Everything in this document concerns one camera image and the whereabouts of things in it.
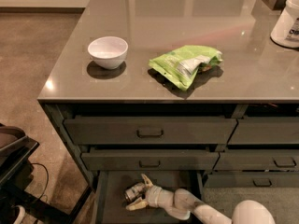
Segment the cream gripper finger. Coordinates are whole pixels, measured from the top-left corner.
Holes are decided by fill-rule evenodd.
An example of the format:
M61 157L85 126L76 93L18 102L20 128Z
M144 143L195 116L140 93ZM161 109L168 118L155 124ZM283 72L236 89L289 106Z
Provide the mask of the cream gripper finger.
M145 174L142 174L141 176L143 178L146 189L150 189L153 186L151 180Z
M126 209L128 211L135 211L135 210L143 209L147 206L148 206L148 202L145 199L138 198L134 202L128 204L126 206Z

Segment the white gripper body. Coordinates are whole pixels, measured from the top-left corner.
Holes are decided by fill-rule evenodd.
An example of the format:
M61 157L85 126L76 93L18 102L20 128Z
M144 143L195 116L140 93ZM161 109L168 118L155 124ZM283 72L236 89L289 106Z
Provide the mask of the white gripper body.
M158 186L152 186L146 191L146 201L151 207L170 208L173 206L174 193Z

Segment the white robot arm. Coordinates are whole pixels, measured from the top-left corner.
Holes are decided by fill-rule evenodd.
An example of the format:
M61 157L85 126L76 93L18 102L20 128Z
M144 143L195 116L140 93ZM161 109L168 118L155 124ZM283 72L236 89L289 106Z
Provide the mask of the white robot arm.
M186 189L170 191L154 185L145 175L139 182L124 192L128 211L146 208L162 208L169 216L187 220L194 215L203 224L276 224L268 209L253 200L239 203L231 217L204 203Z

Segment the dark robot base cart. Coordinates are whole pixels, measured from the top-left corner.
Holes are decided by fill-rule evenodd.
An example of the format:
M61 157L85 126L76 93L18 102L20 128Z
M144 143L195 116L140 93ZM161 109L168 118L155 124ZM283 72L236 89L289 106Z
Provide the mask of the dark robot base cart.
M30 183L29 157L39 147L22 129L0 126L0 224L21 224L25 203L32 196L25 192Z

